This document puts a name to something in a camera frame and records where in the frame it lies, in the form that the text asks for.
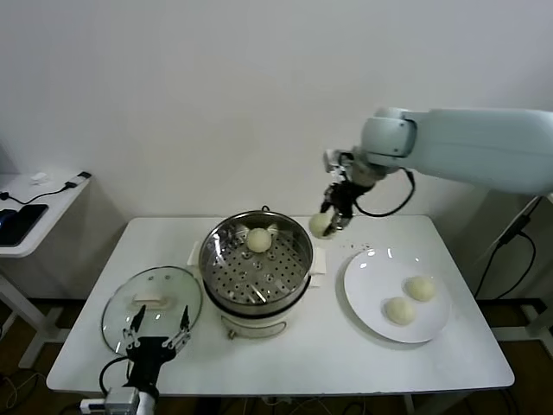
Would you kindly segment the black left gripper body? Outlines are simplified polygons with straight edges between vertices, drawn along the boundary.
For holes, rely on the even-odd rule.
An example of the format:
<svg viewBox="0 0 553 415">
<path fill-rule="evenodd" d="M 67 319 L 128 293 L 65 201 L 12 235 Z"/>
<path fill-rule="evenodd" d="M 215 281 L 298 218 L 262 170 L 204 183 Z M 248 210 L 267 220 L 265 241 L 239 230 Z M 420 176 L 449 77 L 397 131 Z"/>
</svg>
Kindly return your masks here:
<svg viewBox="0 0 553 415">
<path fill-rule="evenodd" d="M 168 337 L 140 337 L 139 345 L 126 348 L 126 355 L 133 363 L 125 386 L 145 388 L 156 386 L 161 367 L 176 357 L 174 348 L 163 343 Z"/>
</svg>

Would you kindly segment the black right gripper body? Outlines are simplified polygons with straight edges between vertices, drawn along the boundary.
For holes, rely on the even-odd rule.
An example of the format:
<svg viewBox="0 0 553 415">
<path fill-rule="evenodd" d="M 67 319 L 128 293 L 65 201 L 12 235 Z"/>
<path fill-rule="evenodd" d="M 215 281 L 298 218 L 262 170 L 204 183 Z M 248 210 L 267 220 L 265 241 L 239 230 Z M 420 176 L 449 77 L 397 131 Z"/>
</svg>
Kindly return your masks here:
<svg viewBox="0 0 553 415">
<path fill-rule="evenodd" d="M 334 182 L 326 190 L 326 202 L 340 216 L 353 216 L 353 206 L 361 196 L 361 187 L 355 183 Z"/>
</svg>

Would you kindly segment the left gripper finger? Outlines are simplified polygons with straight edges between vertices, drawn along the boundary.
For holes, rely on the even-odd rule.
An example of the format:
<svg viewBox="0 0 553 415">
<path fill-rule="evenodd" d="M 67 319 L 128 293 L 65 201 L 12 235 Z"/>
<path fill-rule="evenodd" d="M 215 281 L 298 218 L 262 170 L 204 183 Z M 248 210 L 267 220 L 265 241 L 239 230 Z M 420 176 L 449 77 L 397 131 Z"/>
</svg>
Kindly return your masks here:
<svg viewBox="0 0 553 415">
<path fill-rule="evenodd" d="M 143 305 L 139 311 L 132 317 L 130 325 L 122 329 L 123 344 L 125 348 L 138 348 L 140 341 L 138 340 L 138 331 L 142 324 L 146 311 L 146 305 Z"/>
<path fill-rule="evenodd" d="M 165 348 L 183 348 L 190 340 L 190 320 L 188 306 L 183 310 L 179 330 L 163 343 Z"/>
</svg>

